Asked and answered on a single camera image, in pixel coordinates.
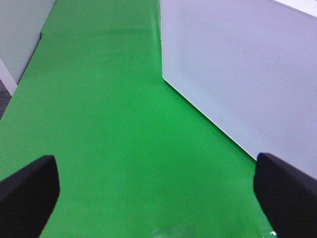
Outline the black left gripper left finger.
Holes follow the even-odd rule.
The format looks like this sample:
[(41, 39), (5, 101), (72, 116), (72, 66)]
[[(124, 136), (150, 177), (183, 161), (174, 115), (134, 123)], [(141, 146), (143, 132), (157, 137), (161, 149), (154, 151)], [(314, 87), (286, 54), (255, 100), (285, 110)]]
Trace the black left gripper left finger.
[(38, 238), (60, 194), (53, 155), (44, 155), (0, 182), (0, 236)]

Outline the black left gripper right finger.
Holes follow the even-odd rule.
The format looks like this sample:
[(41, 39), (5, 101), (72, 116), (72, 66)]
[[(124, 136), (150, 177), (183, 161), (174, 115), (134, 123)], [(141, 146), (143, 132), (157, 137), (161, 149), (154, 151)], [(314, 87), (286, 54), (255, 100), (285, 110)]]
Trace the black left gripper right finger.
[(317, 236), (317, 181), (270, 153), (257, 156), (253, 190), (279, 238)]

